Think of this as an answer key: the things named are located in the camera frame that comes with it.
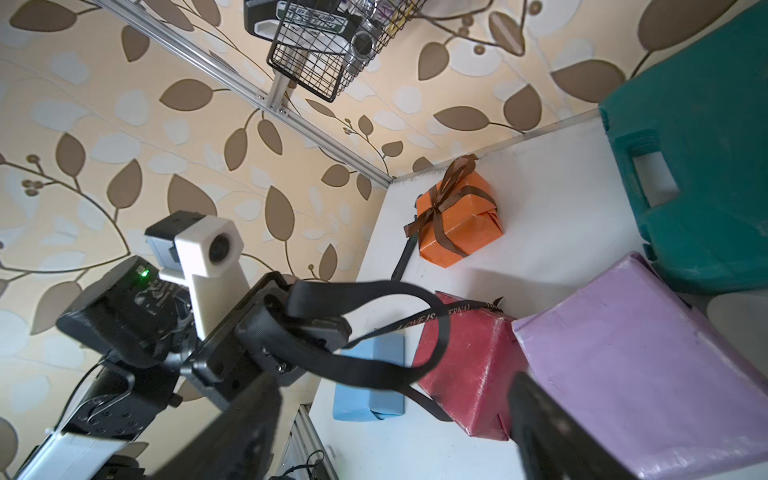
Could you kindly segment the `black printed ribbon bow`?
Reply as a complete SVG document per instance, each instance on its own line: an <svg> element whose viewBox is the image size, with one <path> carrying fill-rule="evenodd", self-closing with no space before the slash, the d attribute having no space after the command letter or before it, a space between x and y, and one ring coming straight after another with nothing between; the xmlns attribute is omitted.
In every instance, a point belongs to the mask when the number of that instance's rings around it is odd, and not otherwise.
<svg viewBox="0 0 768 480"><path fill-rule="evenodd" d="M391 295L415 297L427 303L429 308L348 342L342 348L351 351L351 355L335 355L288 330L289 320L296 320L301 325L318 320L332 327L341 326L344 314ZM447 351L450 317L474 310L496 312L498 308L474 300L446 305L436 295L399 281L333 284L301 281L291 288L286 304L267 300L251 326L259 345L278 360L345 387L368 390L371 417L387 419L401 415L404 409L389 403L389 399L398 393L437 420L449 422L451 417L430 397L415 390L412 384L436 368ZM437 327L436 344L422 364L405 367L402 330L425 323Z"/></svg>

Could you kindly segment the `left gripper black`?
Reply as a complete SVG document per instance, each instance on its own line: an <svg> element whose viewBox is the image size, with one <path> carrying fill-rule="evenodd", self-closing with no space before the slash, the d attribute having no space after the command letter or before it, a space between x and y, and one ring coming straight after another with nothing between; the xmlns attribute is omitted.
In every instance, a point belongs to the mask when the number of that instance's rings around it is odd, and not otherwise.
<svg viewBox="0 0 768 480"><path fill-rule="evenodd" d="M352 328L344 318L288 316L288 292L282 274L265 274L201 340L188 288L162 280L157 268L133 256L81 292L56 327L101 354L108 373L99 376L95 395L107 400L108 411L124 403L165 406L179 378L225 410L262 375L288 387L305 374L277 355L281 343L267 335L271 325L328 353L348 343Z"/></svg>

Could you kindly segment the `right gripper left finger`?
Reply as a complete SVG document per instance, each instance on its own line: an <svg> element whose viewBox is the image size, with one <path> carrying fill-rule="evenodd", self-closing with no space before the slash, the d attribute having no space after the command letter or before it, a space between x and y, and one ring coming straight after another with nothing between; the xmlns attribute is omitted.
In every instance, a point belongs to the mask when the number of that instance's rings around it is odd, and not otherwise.
<svg viewBox="0 0 768 480"><path fill-rule="evenodd" d="M282 397L260 375L153 479L263 479L269 468Z"/></svg>

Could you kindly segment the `purple gift box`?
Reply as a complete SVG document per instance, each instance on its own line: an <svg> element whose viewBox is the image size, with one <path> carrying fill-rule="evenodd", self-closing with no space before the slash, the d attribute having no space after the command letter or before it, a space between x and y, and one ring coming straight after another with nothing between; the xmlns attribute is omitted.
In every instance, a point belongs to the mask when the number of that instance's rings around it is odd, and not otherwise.
<svg viewBox="0 0 768 480"><path fill-rule="evenodd" d="M766 461L766 377L640 254L512 329L537 383L636 477Z"/></svg>

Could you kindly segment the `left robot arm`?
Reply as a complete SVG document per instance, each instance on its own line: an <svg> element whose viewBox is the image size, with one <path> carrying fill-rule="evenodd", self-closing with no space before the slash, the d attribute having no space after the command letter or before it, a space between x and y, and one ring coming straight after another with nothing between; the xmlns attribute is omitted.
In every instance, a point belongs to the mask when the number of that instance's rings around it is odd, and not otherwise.
<svg viewBox="0 0 768 480"><path fill-rule="evenodd" d="M159 471L162 479L269 475L281 388L326 364L350 338L346 285L266 275L238 294L209 333L179 261L156 268L134 256L79 294L58 328L102 355L94 384L72 397L23 479L142 479L125 447L182 397L184 379L220 415Z"/></svg>

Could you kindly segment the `dark red gift box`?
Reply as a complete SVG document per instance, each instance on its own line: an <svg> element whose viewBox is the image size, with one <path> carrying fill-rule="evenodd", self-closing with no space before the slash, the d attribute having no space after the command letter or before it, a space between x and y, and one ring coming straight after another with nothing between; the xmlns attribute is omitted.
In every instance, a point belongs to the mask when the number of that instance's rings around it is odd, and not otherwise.
<svg viewBox="0 0 768 480"><path fill-rule="evenodd" d="M440 363L417 385L470 437L508 441L507 395L528 362L513 330L514 318L439 292L451 315L450 341Z"/></svg>

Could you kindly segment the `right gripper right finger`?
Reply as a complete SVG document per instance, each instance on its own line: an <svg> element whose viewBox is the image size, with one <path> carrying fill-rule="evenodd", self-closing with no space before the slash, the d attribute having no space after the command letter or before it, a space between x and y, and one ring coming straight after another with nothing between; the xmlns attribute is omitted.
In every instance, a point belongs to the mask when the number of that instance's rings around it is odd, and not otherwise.
<svg viewBox="0 0 768 480"><path fill-rule="evenodd" d="M508 405L527 479L634 477L527 373L515 375Z"/></svg>

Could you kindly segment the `blue gift box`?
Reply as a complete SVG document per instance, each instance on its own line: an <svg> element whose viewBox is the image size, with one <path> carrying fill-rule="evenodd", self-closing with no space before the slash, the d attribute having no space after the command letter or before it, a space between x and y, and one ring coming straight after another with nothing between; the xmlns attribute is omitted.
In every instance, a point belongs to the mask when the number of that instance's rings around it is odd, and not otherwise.
<svg viewBox="0 0 768 480"><path fill-rule="evenodd" d="M381 361L402 367L405 360L405 339L402 333L389 333L365 340L343 350L345 357L370 363ZM403 394L388 389L386 380L369 366L354 368L362 383L337 383L332 406L334 420L342 422L378 422L400 417L405 413Z"/></svg>

